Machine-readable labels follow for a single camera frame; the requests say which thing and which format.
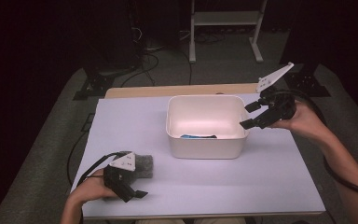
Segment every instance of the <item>person's right arm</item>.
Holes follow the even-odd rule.
[[[270,127],[288,129],[308,138],[321,149],[336,174],[358,186],[358,163],[307,105],[296,102],[296,113],[291,119],[277,121]],[[358,192],[338,182],[336,185],[351,223],[358,223]]]

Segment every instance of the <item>white metal stand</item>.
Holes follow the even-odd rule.
[[[261,22],[264,18],[268,0],[263,0],[259,11],[232,11],[232,12],[196,12],[195,0],[191,2],[191,28],[189,60],[196,62],[196,47],[194,42],[194,27],[204,25],[255,25],[255,33],[249,38],[255,59],[258,63],[263,62],[260,50],[257,46],[257,38],[260,32]]]

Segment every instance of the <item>hand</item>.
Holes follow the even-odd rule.
[[[279,120],[269,127],[290,130],[316,143],[332,134],[318,116],[306,104],[299,101],[296,101],[296,113],[291,119]]]
[[[117,195],[103,183],[103,169],[97,170],[83,183],[81,183],[70,195],[77,203],[86,203],[88,201],[117,197]]]

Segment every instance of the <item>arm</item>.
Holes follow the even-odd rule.
[[[343,179],[358,186],[358,163],[338,138],[305,104],[296,102],[296,113],[289,120],[280,120],[270,126],[284,128],[309,138],[317,145],[332,170]],[[340,198],[352,223],[358,223],[358,192],[336,182]]]
[[[96,171],[92,176],[103,175],[103,169]],[[68,197],[63,208],[61,224],[78,224],[81,219],[81,207],[84,203],[103,197],[117,195],[103,184],[101,177],[89,177],[77,187]]]

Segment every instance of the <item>person's right hand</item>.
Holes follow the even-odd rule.
[[[269,127],[290,130],[316,143],[331,134],[318,116],[306,104],[299,101],[296,101],[296,113],[291,119],[279,120]]]

